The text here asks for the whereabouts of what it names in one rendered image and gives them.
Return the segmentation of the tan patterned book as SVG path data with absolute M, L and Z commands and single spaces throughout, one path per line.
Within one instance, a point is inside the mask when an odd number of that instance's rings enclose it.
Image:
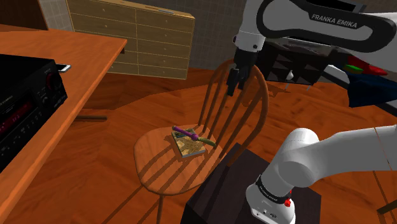
M 200 141 L 193 141 L 190 137 L 177 131 L 172 131 L 171 134 L 183 158 L 206 151 L 205 146 Z

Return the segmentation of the black lattice shelf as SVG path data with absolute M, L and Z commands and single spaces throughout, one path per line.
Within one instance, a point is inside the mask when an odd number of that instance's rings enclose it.
M 313 85 L 328 65 L 328 59 L 309 48 L 267 41 L 255 65 L 267 81 Z

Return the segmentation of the wooden spindle-back chair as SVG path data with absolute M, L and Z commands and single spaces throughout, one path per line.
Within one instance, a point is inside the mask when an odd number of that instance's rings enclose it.
M 257 104 L 261 104 L 261 115 L 258 123 L 233 154 L 234 160 L 252 143 L 265 124 L 269 105 L 268 86 L 259 68 L 253 66 L 243 89 L 222 126 L 221 132 L 218 137 L 213 136 L 229 98 L 228 94 L 220 95 L 220 90 L 222 85 L 225 84 L 226 78 L 232 75 L 228 72 L 228 67 L 232 62 L 232 60 L 223 62 L 211 76 L 198 122 L 190 126 L 196 137 L 207 140 L 202 146 L 203 153 L 196 153 L 187 157 L 182 155 L 178 149 L 178 142 L 173 136 L 175 131 L 171 127 L 153 129 L 143 134 L 134 145 L 134 160 L 139 181 L 147 191 L 159 196 L 156 224 L 161 224 L 164 198 L 192 190 L 208 178 L 225 157 L 226 152 L 230 149 Z M 226 144 L 221 146 L 220 142 L 253 81 L 258 82 L 258 91 Z

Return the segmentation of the black stereo receiver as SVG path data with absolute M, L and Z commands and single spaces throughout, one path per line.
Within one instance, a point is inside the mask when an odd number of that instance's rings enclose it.
M 0 173 L 66 99 L 53 59 L 0 54 Z

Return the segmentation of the purple and green tool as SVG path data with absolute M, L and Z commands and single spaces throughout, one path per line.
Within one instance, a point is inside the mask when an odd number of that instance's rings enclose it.
M 186 130 L 180 129 L 177 126 L 172 126 L 172 130 L 190 137 L 193 141 L 200 141 L 202 143 L 208 144 L 213 147 L 216 146 L 216 143 L 211 141 L 210 139 L 206 139 L 204 137 L 199 137 L 197 134 L 187 132 Z

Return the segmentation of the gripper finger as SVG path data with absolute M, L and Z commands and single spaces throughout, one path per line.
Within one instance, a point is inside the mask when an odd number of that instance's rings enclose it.
M 238 82 L 239 82 L 239 69 L 231 68 L 228 75 L 228 79 L 226 81 L 226 85 L 228 86 L 226 92 L 227 95 L 233 96 L 234 90 Z
M 246 82 L 247 79 L 249 78 L 249 71 L 247 71 L 247 70 L 241 70 L 241 71 L 239 71 L 238 78 L 239 78 L 239 81 L 238 81 L 238 89 L 239 89 L 239 90 L 243 90 L 243 89 L 244 89 L 245 82 Z

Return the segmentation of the dark robot stand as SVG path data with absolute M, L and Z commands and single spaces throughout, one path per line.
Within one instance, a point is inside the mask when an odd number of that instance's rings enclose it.
M 283 212 L 295 224 L 320 224 L 321 196 L 283 180 L 273 163 L 235 144 L 185 205 L 180 224 L 266 224 L 282 222 Z

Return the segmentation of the dark brown cabinet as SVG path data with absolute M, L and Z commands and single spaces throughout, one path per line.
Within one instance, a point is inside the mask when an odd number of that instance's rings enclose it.
M 48 30 L 39 0 L 0 0 L 0 25 Z

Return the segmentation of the orange wooden desk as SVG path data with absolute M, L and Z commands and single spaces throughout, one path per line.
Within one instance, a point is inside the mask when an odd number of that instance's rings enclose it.
M 68 95 L 65 103 L 0 173 L 0 224 L 7 219 L 126 43 L 126 39 L 56 29 L 0 32 L 0 53 L 54 59 L 71 65 L 71 70 L 62 75 Z

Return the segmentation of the light wooden chest of drawers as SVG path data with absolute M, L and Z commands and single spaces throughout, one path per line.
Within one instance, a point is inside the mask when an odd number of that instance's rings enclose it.
M 128 0 L 66 0 L 75 32 L 126 39 L 111 73 L 184 80 L 195 19 Z

